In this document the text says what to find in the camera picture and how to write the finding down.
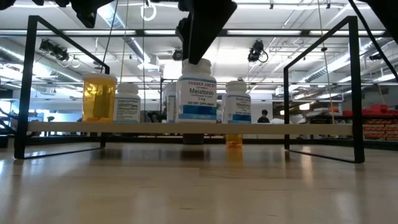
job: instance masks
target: ceiling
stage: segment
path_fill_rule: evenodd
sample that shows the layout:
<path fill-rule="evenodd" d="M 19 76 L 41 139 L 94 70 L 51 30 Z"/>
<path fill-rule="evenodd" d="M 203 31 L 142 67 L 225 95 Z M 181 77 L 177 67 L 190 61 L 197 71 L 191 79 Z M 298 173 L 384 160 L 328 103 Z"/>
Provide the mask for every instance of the ceiling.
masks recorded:
<path fill-rule="evenodd" d="M 238 9 L 232 15 L 231 19 L 225 25 L 225 29 L 310 29 L 320 30 L 320 18 L 317 9 L 317 0 L 274 0 L 275 8 L 269 9 L 269 0 L 236 0 Z M 320 1 L 325 6 L 326 0 Z M 330 29 L 346 16 L 355 15 L 354 11 L 347 6 L 345 0 L 331 0 L 332 7 L 320 9 L 322 17 L 322 27 Z M 174 29 L 179 20 L 187 16 L 186 12 L 180 12 L 176 9 L 176 4 L 157 5 L 157 14 L 151 21 L 144 21 L 141 17 L 142 1 L 129 2 L 132 6 L 126 6 L 126 0 L 119 0 L 118 17 L 122 21 L 126 21 L 126 12 L 129 11 L 126 26 L 128 29 Z M 361 12 L 365 16 L 372 30 L 384 30 L 376 15 L 363 2 L 356 2 L 361 8 Z M 152 9 L 145 9 L 145 16 L 149 17 Z M 39 15 L 49 21 L 53 26 L 60 30 L 64 29 L 86 29 L 84 25 L 76 18 L 76 12 L 71 7 L 59 8 L 51 3 L 46 3 L 46 7 L 36 7 L 30 0 L 18 0 L 15 6 L 0 12 L 0 21 L 12 21 L 0 23 L 0 30 L 4 29 L 26 29 L 27 18 L 29 15 Z M 109 25 L 101 17 L 96 18 L 95 29 L 109 29 Z M 7 39 L 13 43 L 25 46 L 25 37 L 0 37 L 0 45 L 2 40 Z M 39 50 L 40 42 L 43 38 L 38 37 L 36 42 L 36 52 L 42 54 Z M 68 42 L 59 37 L 49 37 L 58 45 L 68 49 L 71 55 L 75 55 L 80 60 L 80 66 L 74 68 L 69 66 L 67 69 L 77 72 L 97 72 L 93 64 L 93 60 L 85 56 L 78 49 L 74 48 Z M 92 54 L 102 59 L 108 42 L 107 37 L 74 37 L 75 42 L 83 46 Z M 237 78 L 244 78 L 248 82 L 282 82 L 283 67 L 287 65 L 293 58 L 307 49 L 318 38 L 313 37 L 290 37 L 290 38 L 273 38 L 273 37 L 218 37 L 208 49 L 204 58 L 212 62 L 212 75 L 218 82 L 228 82 Z M 148 54 L 157 55 L 159 63 L 163 67 L 168 63 L 174 63 L 171 59 L 171 53 L 181 48 L 181 41 L 177 37 L 136 37 L 137 43 L 143 47 Z M 267 63 L 248 63 L 249 49 L 256 40 L 262 40 L 266 46 L 266 52 L 269 54 Z M 369 39 L 361 39 L 362 43 L 369 42 Z M 309 71 L 315 68 L 322 68 L 325 64 L 321 47 L 316 48 L 313 52 L 306 56 L 306 60 L 299 61 L 290 69 L 290 81 L 299 82 L 308 75 Z M 344 55 L 348 50 L 348 38 L 330 38 L 325 41 L 325 47 L 328 47 L 326 57 L 328 62 L 336 60 L 336 58 Z M 388 46 L 386 54 L 390 60 L 398 54 L 395 43 Z M 44 58 L 53 62 L 54 67 L 58 66 L 54 58 L 44 55 Z M 123 81 L 124 82 L 141 82 L 146 77 L 146 82 L 159 82 L 162 72 L 143 72 L 138 69 L 140 64 L 137 57 L 131 49 L 124 45 L 124 41 L 120 37 L 112 37 L 109 40 L 108 54 L 105 63 L 111 67 L 111 73 L 116 77 L 121 76 L 121 68 L 123 62 Z M 367 62 L 366 67 L 379 65 L 380 62 Z M 331 82 L 337 82 L 347 77 L 349 70 L 347 66 L 341 66 L 331 73 Z M 312 82 L 325 82 L 325 77 L 320 77 Z M 159 89 L 159 84 L 151 84 L 146 86 L 151 89 Z M 277 86 L 259 86 L 258 89 L 275 90 Z"/>

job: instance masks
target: ductwork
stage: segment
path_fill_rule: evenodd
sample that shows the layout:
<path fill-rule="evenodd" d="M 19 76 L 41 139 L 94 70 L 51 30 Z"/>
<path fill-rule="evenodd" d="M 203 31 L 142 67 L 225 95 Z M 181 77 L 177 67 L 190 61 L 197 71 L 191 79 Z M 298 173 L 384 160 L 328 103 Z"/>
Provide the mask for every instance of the ductwork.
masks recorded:
<path fill-rule="evenodd" d="M 98 9 L 98 15 L 105 20 L 105 22 L 107 23 L 107 25 L 109 25 L 109 27 L 112 26 L 114 8 L 115 8 L 115 3 L 109 3 Z M 126 25 L 120 19 L 119 14 L 116 13 L 113 22 L 113 29 L 125 29 L 125 28 Z M 130 49 L 135 53 L 140 63 L 150 62 L 149 55 L 144 51 L 144 49 L 137 43 L 137 41 L 134 38 L 122 37 L 122 39 L 127 44 L 127 46 L 129 46 Z"/>
<path fill-rule="evenodd" d="M 10 64 L 24 64 L 25 48 L 20 45 L 7 40 L 1 39 L 0 42 L 0 63 Z M 41 55 L 35 55 L 36 58 L 41 58 Z M 63 68 L 57 62 L 53 62 L 45 57 L 42 57 L 37 63 L 34 63 L 33 73 L 40 76 L 42 72 L 54 75 L 57 81 L 64 82 L 81 82 L 81 75 L 68 69 Z"/>
<path fill-rule="evenodd" d="M 388 44 L 389 42 L 391 42 L 391 39 L 385 39 L 385 38 L 381 38 L 377 41 L 379 43 L 380 46 L 384 46 L 386 44 Z M 367 57 L 370 56 L 372 54 L 375 53 L 376 48 L 374 46 L 374 44 L 371 41 L 362 41 L 362 43 L 365 44 L 361 44 L 360 46 L 360 53 L 361 53 L 361 57 Z M 350 63 L 349 60 L 349 49 L 345 50 L 343 53 L 340 53 L 339 56 L 335 57 L 334 59 L 330 60 L 328 62 L 328 69 L 329 69 L 329 73 L 344 67 L 345 65 L 348 65 Z M 311 71 L 308 72 L 308 75 L 303 78 L 303 81 L 305 82 L 312 82 L 317 78 L 320 78 L 324 75 L 327 75 L 327 71 L 326 71 L 326 66 L 322 66 L 322 67 L 318 67 L 316 69 L 313 69 Z"/>

